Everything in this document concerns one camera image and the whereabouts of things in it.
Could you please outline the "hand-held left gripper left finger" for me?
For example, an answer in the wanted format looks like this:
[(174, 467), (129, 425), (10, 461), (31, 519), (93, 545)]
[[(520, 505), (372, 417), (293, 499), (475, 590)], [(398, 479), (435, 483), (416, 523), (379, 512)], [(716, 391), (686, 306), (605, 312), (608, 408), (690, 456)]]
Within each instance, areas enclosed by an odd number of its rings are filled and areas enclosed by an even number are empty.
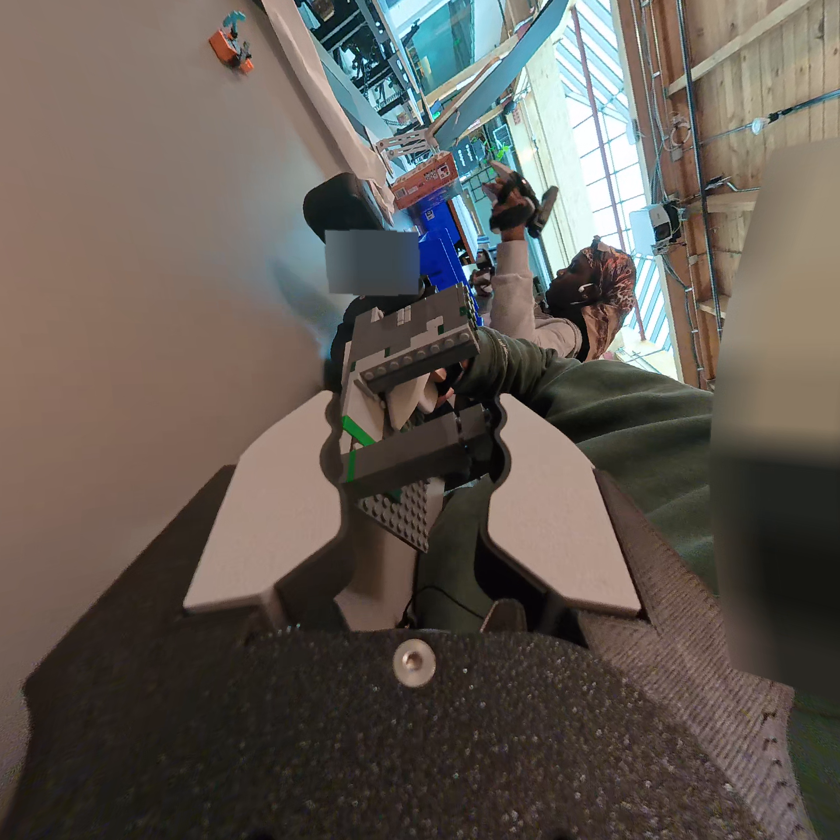
[(329, 478), (333, 440), (320, 392), (241, 455), (183, 602), (189, 614), (257, 607), (339, 615), (355, 561), (350, 506)]

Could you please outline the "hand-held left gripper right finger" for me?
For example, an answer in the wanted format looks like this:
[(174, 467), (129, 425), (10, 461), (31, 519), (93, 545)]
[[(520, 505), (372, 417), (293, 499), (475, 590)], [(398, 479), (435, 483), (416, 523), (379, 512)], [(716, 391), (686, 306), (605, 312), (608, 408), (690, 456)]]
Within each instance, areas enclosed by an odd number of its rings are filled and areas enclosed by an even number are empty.
[(563, 606), (621, 618), (642, 611), (593, 463), (516, 397), (499, 399), (504, 467), (491, 492), (489, 547)]

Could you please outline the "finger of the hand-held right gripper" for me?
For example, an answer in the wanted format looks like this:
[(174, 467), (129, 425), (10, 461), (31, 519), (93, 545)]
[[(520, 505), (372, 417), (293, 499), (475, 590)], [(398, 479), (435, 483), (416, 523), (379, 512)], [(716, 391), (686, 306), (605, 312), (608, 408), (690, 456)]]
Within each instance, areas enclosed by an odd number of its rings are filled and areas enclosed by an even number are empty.
[(385, 394), (389, 423), (400, 432), (416, 413), (428, 415), (435, 410), (435, 382), (423, 374), (394, 386)]

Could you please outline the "dark grey studded baseplate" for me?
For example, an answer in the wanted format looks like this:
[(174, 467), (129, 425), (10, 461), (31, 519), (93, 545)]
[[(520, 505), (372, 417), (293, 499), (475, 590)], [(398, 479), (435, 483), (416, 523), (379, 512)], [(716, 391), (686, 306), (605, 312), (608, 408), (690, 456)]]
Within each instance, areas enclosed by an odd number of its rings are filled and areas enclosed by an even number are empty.
[(473, 403), (343, 455), (341, 487), (359, 513), (425, 553), (446, 489), (486, 473), (493, 448), (490, 410)]

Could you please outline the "person's right forearm green sleeve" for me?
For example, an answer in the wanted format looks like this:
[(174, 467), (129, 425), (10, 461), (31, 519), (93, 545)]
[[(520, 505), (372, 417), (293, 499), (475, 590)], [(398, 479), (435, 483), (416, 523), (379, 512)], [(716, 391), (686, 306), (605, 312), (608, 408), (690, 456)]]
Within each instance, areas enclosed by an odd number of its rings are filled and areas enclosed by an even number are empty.
[(477, 356), (447, 374), (449, 394), (479, 402), (514, 396), (577, 443), (649, 422), (659, 397), (679, 385), (621, 361), (565, 359), (484, 328)]

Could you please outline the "blue plastic bin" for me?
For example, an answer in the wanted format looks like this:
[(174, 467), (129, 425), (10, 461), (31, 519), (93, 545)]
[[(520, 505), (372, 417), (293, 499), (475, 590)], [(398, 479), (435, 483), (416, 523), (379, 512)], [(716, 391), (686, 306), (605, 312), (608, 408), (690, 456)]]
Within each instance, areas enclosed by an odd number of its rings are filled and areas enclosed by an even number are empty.
[(483, 326), (484, 319), (479, 313), (475, 289), (469, 279), (470, 274), (462, 264), (456, 247), (460, 236), (448, 204), (421, 206), (416, 226), (419, 233), (421, 274), (427, 277), (430, 285), (437, 291), (443, 291), (458, 284), (465, 285), (468, 299), (476, 310), (477, 323)]

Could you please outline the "black textured case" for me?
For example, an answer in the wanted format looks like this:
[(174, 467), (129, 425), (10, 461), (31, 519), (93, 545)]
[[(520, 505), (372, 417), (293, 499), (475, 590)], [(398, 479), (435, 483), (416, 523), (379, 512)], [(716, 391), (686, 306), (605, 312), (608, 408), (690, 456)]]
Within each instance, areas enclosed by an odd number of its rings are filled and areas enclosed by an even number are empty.
[(385, 230), (387, 222), (368, 182), (341, 173), (314, 187), (304, 197), (302, 214), (311, 231), (323, 242), (326, 233), (350, 230)]

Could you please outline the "orange cardboard box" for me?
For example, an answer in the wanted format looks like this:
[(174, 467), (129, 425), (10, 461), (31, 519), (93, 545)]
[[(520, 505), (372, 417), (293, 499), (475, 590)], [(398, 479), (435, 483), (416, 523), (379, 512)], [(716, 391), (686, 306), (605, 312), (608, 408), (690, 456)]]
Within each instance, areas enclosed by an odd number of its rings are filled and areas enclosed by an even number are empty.
[(394, 206), (398, 211), (411, 207), (427, 196), (449, 187), (458, 180), (453, 154), (439, 151), (427, 161), (398, 177), (392, 184)]

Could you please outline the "white folding stand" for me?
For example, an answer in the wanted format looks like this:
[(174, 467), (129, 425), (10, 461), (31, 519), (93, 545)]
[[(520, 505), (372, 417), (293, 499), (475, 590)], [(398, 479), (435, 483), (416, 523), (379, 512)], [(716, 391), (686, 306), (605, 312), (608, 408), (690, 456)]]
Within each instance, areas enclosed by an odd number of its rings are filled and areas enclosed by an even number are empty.
[(378, 140), (374, 143), (374, 150), (383, 161), (391, 163), (397, 158), (413, 154), (435, 153), (439, 146), (434, 131), (431, 128), (422, 128)]

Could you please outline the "grey fabric chair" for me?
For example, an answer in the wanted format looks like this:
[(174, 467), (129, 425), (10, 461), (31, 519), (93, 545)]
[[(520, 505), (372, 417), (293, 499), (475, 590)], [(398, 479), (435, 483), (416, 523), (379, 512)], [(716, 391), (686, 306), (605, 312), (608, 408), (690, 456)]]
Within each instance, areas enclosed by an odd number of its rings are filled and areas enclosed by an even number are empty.
[(815, 838), (788, 750), (793, 689), (732, 666), (717, 600), (611, 477), (595, 480), (647, 620), (580, 610), (589, 649), (690, 730), (768, 838)]

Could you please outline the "small orange brick toy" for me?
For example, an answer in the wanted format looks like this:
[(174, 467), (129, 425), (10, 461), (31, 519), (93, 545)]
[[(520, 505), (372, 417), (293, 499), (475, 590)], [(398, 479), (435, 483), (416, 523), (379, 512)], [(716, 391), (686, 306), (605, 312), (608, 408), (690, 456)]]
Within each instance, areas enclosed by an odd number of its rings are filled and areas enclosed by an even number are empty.
[(249, 42), (240, 37), (239, 25), (246, 21), (240, 10), (229, 12), (221, 25), (207, 40), (219, 62), (241, 75), (249, 74), (253, 66)]

